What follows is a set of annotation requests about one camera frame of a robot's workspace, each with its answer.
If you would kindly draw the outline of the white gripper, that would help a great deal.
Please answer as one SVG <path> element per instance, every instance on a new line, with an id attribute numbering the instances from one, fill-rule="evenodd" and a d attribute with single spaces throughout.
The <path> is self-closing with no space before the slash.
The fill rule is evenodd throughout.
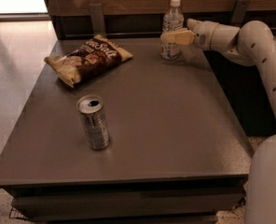
<path id="1" fill-rule="evenodd" d="M 213 21 L 187 20 L 187 28 L 164 32 L 160 40 L 177 45 L 194 44 L 202 50 L 228 51 L 234 47 L 240 29 Z"/>

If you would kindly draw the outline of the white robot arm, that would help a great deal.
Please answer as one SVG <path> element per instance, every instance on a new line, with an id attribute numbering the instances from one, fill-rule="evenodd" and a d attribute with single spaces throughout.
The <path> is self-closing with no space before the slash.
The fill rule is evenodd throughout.
<path id="1" fill-rule="evenodd" d="M 250 111 L 260 116 L 258 126 L 268 124 L 273 133 L 256 148 L 251 161 L 244 224 L 276 224 L 276 41 L 272 31 L 262 21 L 236 27 L 189 19 L 186 28 L 164 31 L 160 40 L 215 51 L 233 63 L 256 68 L 260 89 L 250 99 Z"/>

